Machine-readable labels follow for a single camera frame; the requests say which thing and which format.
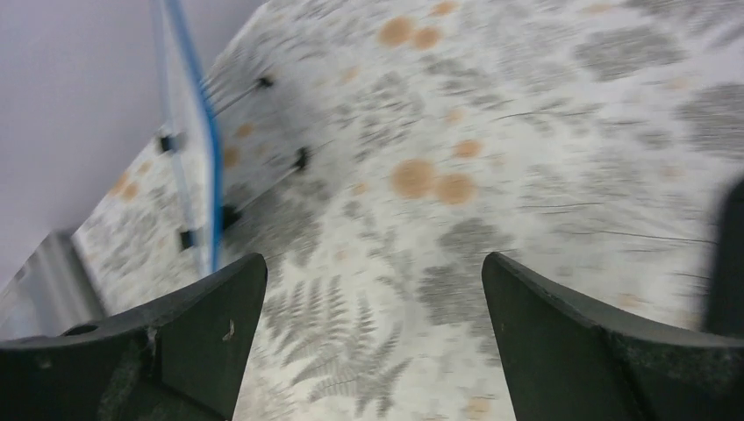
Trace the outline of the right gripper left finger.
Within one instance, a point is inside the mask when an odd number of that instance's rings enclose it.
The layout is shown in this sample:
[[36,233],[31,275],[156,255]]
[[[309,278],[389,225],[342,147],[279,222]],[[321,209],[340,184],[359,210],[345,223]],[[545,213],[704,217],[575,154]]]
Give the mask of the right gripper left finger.
[[61,336],[3,342],[2,419],[231,419],[267,283],[251,253]]

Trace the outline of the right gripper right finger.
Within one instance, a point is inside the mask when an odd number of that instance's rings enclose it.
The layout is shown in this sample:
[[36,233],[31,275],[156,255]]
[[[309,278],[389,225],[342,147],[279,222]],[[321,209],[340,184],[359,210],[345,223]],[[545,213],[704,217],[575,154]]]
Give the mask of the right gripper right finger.
[[741,339],[634,315],[501,253],[482,282],[517,419],[742,419]]

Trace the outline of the blue framed whiteboard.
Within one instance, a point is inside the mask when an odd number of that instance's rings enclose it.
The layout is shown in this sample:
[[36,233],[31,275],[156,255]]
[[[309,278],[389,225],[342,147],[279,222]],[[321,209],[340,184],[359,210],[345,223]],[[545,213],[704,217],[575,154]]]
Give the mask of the blue framed whiteboard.
[[180,246],[209,275],[220,266],[225,230],[241,217],[242,201],[228,192],[243,184],[260,196],[309,163],[297,71],[303,43],[296,26],[261,8],[204,69],[182,4],[155,1],[153,15],[165,117],[157,145],[175,177]]

